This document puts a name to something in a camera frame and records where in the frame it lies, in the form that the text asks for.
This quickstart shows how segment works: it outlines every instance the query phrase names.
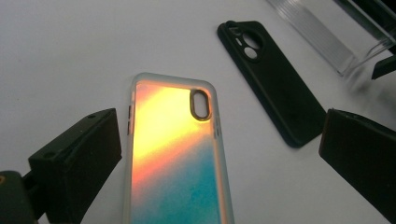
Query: white table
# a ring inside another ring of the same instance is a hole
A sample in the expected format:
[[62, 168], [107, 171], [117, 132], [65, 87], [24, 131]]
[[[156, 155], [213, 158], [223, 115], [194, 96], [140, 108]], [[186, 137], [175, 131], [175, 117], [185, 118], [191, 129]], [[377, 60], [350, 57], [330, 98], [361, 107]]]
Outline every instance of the white table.
[[132, 79], [192, 77], [217, 89], [235, 223], [388, 223], [319, 156], [320, 136], [298, 150], [283, 142], [217, 37], [228, 20], [261, 22], [325, 110], [396, 130], [395, 76], [357, 88], [264, 0], [2, 1], [0, 170], [26, 174], [34, 152], [116, 107], [124, 157], [83, 223], [121, 223]]

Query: white surface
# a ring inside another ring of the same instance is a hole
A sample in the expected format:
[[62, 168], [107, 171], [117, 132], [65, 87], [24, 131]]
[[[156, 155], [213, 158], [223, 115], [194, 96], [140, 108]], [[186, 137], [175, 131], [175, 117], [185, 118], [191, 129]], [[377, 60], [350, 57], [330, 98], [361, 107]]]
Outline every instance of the white surface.
[[320, 137], [299, 150], [284, 144], [217, 37], [228, 20], [261, 22], [326, 110], [396, 129], [394, 77], [365, 95], [263, 0], [2, 1], [0, 170], [26, 174], [50, 140], [116, 107], [124, 157], [83, 223], [121, 223], [131, 81], [140, 72], [192, 77], [218, 92], [236, 223], [388, 223], [318, 155]]

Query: holographic back panel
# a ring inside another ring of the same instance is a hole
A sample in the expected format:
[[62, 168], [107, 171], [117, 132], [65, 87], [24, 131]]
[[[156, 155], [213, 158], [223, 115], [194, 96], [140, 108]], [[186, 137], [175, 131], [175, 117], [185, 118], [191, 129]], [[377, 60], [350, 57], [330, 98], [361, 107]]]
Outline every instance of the holographic back panel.
[[[196, 116], [193, 95], [207, 101]], [[233, 223], [214, 88], [140, 74], [134, 80], [128, 223]]]

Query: phone case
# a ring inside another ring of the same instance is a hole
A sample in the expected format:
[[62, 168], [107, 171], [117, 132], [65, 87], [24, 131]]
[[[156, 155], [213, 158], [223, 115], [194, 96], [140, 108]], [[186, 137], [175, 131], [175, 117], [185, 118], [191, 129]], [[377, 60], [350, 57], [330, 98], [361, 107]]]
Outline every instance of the phone case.
[[[326, 112], [260, 23], [227, 21], [218, 35], [289, 146], [321, 134]], [[250, 46], [245, 35], [259, 46]]]
[[[205, 95], [207, 114], [191, 102]], [[208, 82], [139, 74], [130, 108], [126, 223], [233, 223], [215, 89]]]

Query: transparent plastic box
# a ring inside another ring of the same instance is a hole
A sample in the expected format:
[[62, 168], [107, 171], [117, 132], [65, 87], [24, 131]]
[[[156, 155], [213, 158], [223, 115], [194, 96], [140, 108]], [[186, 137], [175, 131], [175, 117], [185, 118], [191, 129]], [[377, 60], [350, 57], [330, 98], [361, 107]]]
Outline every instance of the transparent plastic box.
[[396, 44], [396, 16], [380, 0], [267, 0], [341, 75]]

